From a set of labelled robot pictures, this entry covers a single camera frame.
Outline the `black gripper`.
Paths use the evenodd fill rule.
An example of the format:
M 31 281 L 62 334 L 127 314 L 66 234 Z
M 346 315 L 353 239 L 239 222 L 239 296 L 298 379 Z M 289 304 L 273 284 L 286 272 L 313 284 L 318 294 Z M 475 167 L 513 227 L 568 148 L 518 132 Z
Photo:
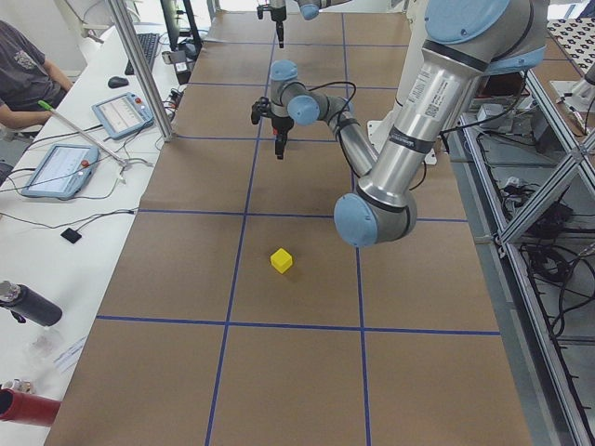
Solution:
M 286 20 L 286 7 L 271 7 L 271 19 L 276 23 L 276 34 L 280 48 L 284 46 L 284 21 Z
M 275 135 L 274 153 L 278 160 L 284 158 L 285 147 L 289 131 L 294 127 L 294 120 L 290 116 L 273 115 L 271 127 Z

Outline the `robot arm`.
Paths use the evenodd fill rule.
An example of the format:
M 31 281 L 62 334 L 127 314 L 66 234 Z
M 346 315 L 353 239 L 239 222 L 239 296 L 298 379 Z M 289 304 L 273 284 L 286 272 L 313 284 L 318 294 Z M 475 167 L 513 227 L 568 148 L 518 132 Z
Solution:
M 298 125 L 325 122 L 358 181 L 334 208 L 338 234 L 356 247 L 393 242 L 415 226 L 410 184 L 453 113 L 479 76 L 526 71 L 546 49 L 547 1 L 430 1 L 416 79 L 380 148 L 371 145 L 344 98 L 310 91 L 291 60 L 270 70 L 275 117 Z
M 332 0 L 297 0 L 297 8 L 304 20 L 313 20 L 320 11 L 332 6 L 338 6 L 348 3 L 345 1 Z M 266 1 L 264 5 L 257 7 L 257 15 L 260 20 L 263 19 L 264 14 L 268 12 L 271 20 L 275 24 L 275 32 L 278 40 L 278 46 L 284 48 L 284 22 L 287 19 L 287 2 L 285 0 Z

